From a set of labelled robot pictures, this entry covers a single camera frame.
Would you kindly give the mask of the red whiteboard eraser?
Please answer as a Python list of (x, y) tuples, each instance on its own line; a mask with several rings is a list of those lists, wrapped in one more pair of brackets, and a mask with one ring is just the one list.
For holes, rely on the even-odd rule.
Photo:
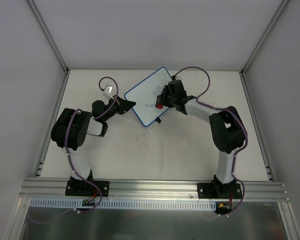
[(157, 109), (162, 109), (164, 106), (163, 106), (161, 103), (156, 103), (156, 104), (155, 104), (155, 107), (156, 107)]

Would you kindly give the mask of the blue framed whiteboard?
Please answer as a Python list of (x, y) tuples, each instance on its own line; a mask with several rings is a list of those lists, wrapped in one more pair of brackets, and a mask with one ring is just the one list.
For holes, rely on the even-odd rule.
[(162, 66), (124, 94), (125, 100), (136, 103), (132, 110), (144, 127), (169, 110), (166, 106), (156, 108), (156, 101), (170, 80), (170, 73)]

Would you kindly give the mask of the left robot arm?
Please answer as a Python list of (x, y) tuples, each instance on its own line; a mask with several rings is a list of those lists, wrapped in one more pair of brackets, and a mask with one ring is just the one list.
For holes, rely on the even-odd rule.
[(107, 121), (116, 114), (125, 114), (136, 104), (115, 95), (108, 104), (102, 100), (94, 101), (91, 112), (65, 108), (52, 127), (51, 140), (64, 151), (71, 169), (70, 180), (77, 183), (77, 189), (83, 195), (91, 194), (95, 188), (92, 169), (80, 150), (86, 136), (104, 137), (108, 130)]

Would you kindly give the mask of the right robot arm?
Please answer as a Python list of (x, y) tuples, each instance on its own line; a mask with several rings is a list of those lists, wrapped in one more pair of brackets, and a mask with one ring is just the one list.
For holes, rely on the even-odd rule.
[(156, 97), (155, 107), (175, 108), (184, 115), (196, 117), (210, 125), (212, 140), (218, 149), (218, 166), (208, 184), (197, 185), (200, 199), (229, 199), (242, 197), (234, 176), (236, 156), (248, 145), (248, 133), (234, 106), (217, 108), (187, 95), (181, 80), (172, 80)]

